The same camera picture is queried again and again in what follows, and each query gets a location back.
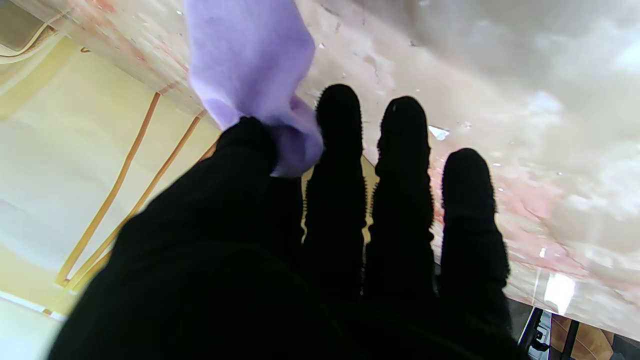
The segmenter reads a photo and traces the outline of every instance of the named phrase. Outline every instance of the gloved hand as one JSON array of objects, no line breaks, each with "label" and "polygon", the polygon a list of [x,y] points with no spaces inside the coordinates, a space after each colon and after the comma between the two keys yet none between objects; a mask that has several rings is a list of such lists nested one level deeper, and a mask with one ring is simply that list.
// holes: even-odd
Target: gloved hand
[{"label": "gloved hand", "polygon": [[[360,230],[366,195],[358,97],[348,86],[330,86],[318,102],[317,119],[326,150],[307,187],[303,244],[307,281],[313,289],[329,301],[363,302],[436,329],[446,338],[463,336],[466,345],[478,341],[482,347],[481,334],[514,345],[502,292],[509,263],[494,219],[496,204],[485,160],[472,149],[462,149],[446,161],[444,239],[436,278],[430,245],[434,236],[429,230],[433,197],[427,172],[427,118],[412,97],[390,102],[381,122],[376,165],[380,181],[373,195],[361,288]],[[349,335],[358,336],[355,332]],[[384,352],[379,344],[383,340],[373,339],[360,338],[363,347],[380,346]]]}]

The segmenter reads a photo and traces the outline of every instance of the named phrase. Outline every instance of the cleaning cloth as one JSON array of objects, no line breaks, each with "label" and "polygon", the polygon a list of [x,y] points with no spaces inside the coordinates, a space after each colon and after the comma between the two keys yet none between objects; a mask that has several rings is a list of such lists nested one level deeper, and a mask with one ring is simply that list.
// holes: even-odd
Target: cleaning cloth
[{"label": "cleaning cloth", "polygon": [[267,125],[278,146],[273,173],[296,177],[323,141],[315,113],[295,95],[315,53],[294,0],[186,0],[191,86],[224,131],[242,116]]}]

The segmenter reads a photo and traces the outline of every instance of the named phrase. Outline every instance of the pink stain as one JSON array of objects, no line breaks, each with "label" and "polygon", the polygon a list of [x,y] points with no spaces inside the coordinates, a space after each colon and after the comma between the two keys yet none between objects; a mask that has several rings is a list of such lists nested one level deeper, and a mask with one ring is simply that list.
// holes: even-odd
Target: pink stain
[{"label": "pink stain", "polygon": [[116,11],[115,7],[109,0],[86,0],[87,3],[93,7],[100,9],[104,13],[113,13]]}]

